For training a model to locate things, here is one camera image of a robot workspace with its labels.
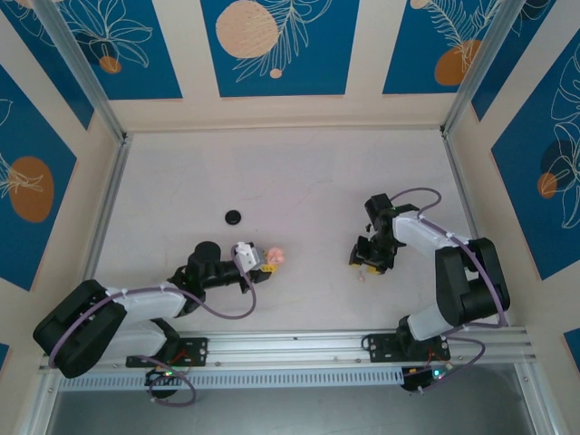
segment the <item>black disc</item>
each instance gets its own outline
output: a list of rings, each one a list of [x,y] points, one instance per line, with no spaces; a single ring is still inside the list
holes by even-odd
[[[237,225],[242,220],[242,215],[237,210],[229,210],[226,213],[226,222],[229,225]]]

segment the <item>robotic arm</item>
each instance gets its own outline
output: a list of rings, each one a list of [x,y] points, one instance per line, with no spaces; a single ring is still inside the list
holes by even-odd
[[[183,294],[194,295],[203,303],[206,290],[213,287],[239,284],[242,293],[246,293],[249,283],[266,281],[276,270],[276,265],[267,264],[265,253],[252,243],[238,243],[232,254],[232,260],[221,261],[218,245],[200,243],[186,266],[151,289],[128,292],[105,288],[95,280],[84,281],[40,322],[33,337],[47,354],[60,346],[54,362],[67,378],[88,372],[99,361],[130,355],[154,355],[162,362],[179,358],[179,351],[186,346],[183,342],[191,339],[180,339],[162,319],[181,317],[199,307],[198,302]],[[111,296],[118,297],[95,311],[63,341],[77,319]]]
[[[432,345],[430,339],[498,312],[484,277],[458,242],[475,254],[503,310],[509,308],[508,289],[490,240],[452,235],[419,216],[411,204],[395,207],[386,194],[371,197],[364,206],[372,222],[367,227],[370,234],[358,238],[351,265],[365,264],[382,275],[394,267],[398,249],[407,245],[435,260],[436,304],[403,317],[397,328],[396,343],[410,361],[420,360],[425,347]]]

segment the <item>orange circle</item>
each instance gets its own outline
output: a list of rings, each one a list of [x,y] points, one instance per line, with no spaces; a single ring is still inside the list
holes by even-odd
[[[468,68],[463,63],[463,52],[467,55],[467,66],[471,65],[475,54],[479,50],[481,41],[466,41],[461,46],[453,47],[443,54],[435,66],[435,80],[443,86],[456,86],[463,82]]]
[[[216,34],[226,52],[251,59],[272,50],[278,41],[275,18],[258,2],[237,0],[217,18]]]
[[[410,0],[413,9],[422,9],[430,3],[430,0]]]
[[[557,191],[558,181],[554,174],[549,172],[542,174],[540,179],[537,181],[537,190],[540,192],[540,195],[546,199],[552,198]]]
[[[119,62],[114,57],[103,56],[99,60],[99,65],[106,73],[109,74],[116,74],[121,72],[121,62]]]
[[[48,166],[36,157],[21,157],[12,164],[8,179],[14,183],[9,195],[16,214],[35,224],[44,221],[54,201],[53,174]]]

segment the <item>white table surface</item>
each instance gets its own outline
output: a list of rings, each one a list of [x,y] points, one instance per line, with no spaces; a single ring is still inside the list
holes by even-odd
[[[96,279],[153,285],[212,240],[222,259],[239,240],[282,247],[285,263],[258,285],[257,309],[226,321],[202,309],[172,321],[181,331],[281,331],[395,327],[435,300],[434,264],[412,248],[386,275],[348,266],[369,222],[363,204],[378,193],[440,190],[428,216],[458,234],[468,225],[436,130],[222,130],[135,135]],[[417,206],[430,194],[410,194]],[[242,214],[226,224],[230,209]],[[225,314],[250,306],[239,287],[208,290]]]

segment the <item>enclosure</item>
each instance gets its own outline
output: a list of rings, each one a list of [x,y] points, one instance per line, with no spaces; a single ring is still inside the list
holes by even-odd
[[[0,433],[575,433],[576,1],[0,9]],[[349,265],[376,229],[366,201],[423,208],[432,192],[397,195],[417,187],[440,192],[424,215],[444,238],[493,242],[511,299],[509,326],[445,337],[452,368],[365,346],[436,304],[433,258],[399,246],[384,275]],[[184,371],[190,409],[150,403],[124,356],[73,379],[50,367],[33,330],[80,282],[156,286],[205,241],[224,261],[240,241],[285,261],[246,318],[167,319],[207,339]],[[216,286],[206,303],[231,316],[252,296]],[[443,371],[437,388],[402,389],[417,369]]]

